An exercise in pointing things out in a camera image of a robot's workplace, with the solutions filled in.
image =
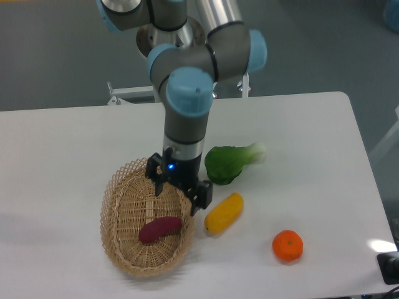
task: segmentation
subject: yellow vegetable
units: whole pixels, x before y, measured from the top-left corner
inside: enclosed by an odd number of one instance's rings
[[[205,217],[206,230],[212,234],[224,231],[238,218],[243,207],[243,197],[238,193],[233,193]]]

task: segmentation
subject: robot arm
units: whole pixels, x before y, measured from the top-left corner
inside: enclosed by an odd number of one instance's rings
[[[198,171],[213,82],[261,69],[267,57],[263,36],[246,29],[236,0],[196,3],[207,42],[184,49],[160,44],[147,57],[154,91],[165,106],[165,135],[162,155],[155,153],[148,159],[146,177],[154,182],[156,195],[165,182],[181,189],[192,203],[191,215],[206,209],[212,198],[212,184],[199,181]],[[121,30],[146,21],[164,33],[186,25],[185,0],[102,0],[102,6]]]

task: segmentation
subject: plastic toy vegetable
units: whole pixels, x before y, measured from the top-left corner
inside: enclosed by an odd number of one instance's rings
[[[233,193],[205,217],[206,230],[212,234],[224,231],[238,218],[243,207],[243,197],[238,193]]]
[[[181,219],[179,217],[161,217],[145,224],[138,233],[138,239],[143,244],[154,243],[160,237],[167,235],[169,232],[181,227]]]
[[[205,156],[205,167],[212,183],[227,185],[239,176],[245,165],[262,162],[265,155],[266,148],[261,142],[240,148],[215,146]]]

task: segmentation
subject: sweet potato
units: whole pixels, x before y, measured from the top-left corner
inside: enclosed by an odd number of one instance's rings
[[[143,244],[154,243],[160,237],[167,235],[169,232],[181,227],[181,219],[179,217],[165,216],[157,218],[145,224],[138,233],[138,239]]]

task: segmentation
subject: wicker basket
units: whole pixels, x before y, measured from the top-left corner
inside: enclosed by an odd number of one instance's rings
[[[191,203],[177,188],[165,184],[158,197],[145,178],[145,158],[126,164],[107,186],[101,210],[101,240],[112,263],[137,277],[161,274],[185,257],[193,239]],[[138,239],[140,229],[157,217],[181,218],[179,231],[154,244]]]

